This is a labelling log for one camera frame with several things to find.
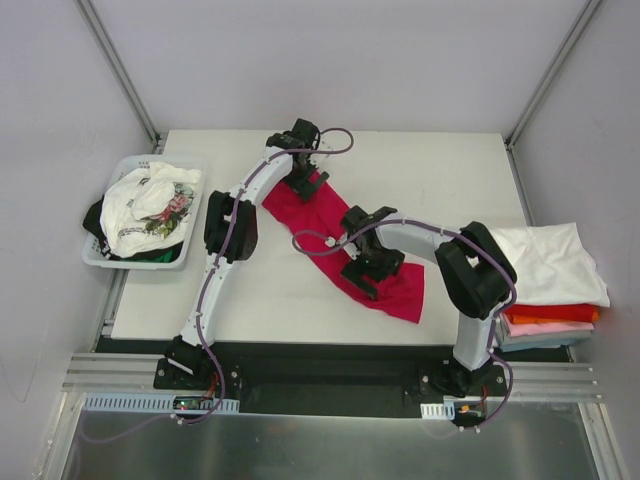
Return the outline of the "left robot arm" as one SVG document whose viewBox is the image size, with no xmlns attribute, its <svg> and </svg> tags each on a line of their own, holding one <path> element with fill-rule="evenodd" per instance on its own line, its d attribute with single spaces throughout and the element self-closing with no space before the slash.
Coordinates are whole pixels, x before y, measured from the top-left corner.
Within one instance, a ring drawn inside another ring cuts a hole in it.
<svg viewBox="0 0 640 480">
<path fill-rule="evenodd" d="M 311 155 L 319 150 L 321 132 L 297 119 L 292 129 L 271 135 L 258 165 L 227 192 L 213 191 L 204 227 L 205 271 L 189 317 L 166 350 L 156 381 L 175 380 L 188 389 L 207 388 L 219 376 L 211 359 L 214 311 L 231 273 L 248 260 L 258 242 L 257 208 L 284 184 L 303 202 L 329 178 L 319 174 Z"/>
</svg>

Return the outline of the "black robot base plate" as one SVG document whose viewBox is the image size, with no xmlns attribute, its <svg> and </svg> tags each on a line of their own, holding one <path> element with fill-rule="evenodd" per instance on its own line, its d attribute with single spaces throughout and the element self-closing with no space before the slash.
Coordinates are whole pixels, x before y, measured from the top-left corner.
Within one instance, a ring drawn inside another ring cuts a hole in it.
<svg viewBox="0 0 640 480">
<path fill-rule="evenodd" d="M 447 397 L 500 401 L 503 366 L 466 373 L 446 346 L 217 342 L 175 339 L 157 363 L 158 390 L 213 389 L 243 413 L 416 418 Z"/>
</svg>

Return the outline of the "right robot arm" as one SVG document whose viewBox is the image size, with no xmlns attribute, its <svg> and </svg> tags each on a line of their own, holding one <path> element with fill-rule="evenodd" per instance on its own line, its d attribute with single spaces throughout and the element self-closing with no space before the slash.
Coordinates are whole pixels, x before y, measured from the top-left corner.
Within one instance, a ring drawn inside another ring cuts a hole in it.
<svg viewBox="0 0 640 480">
<path fill-rule="evenodd" d="M 496 319 L 517 296 L 516 271 L 488 228 L 473 221 L 450 231 L 391 207 L 368 214 L 358 206 L 340 225 L 351 257 L 341 276 L 368 299 L 381 297 L 377 284 L 399 273 L 407 253 L 438 266 L 459 320 L 451 359 L 428 375 L 430 385 L 458 398 L 481 388 L 493 366 Z"/>
</svg>

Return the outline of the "magenta t-shirt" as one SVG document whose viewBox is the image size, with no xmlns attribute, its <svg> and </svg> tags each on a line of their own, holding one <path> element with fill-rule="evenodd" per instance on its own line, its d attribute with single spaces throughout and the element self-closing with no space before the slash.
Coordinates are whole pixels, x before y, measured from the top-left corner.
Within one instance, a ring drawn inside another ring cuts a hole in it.
<svg viewBox="0 0 640 480">
<path fill-rule="evenodd" d="M 278 183 L 265 198 L 262 206 L 291 234 L 315 231 L 317 237 L 305 234 L 298 238 L 298 245 L 308 251 L 324 251 L 328 239 L 339 240 L 344 234 L 340 220 L 348 211 L 347 203 L 324 183 L 312 198 L 305 202 L 283 182 Z M 378 296 L 369 298 L 341 275 L 350 257 L 339 251 L 325 257 L 313 257 L 315 266 L 345 295 L 373 310 L 417 324 L 420 322 L 425 299 L 424 267 L 415 263 L 403 263 L 396 275 L 378 284 Z"/>
</svg>

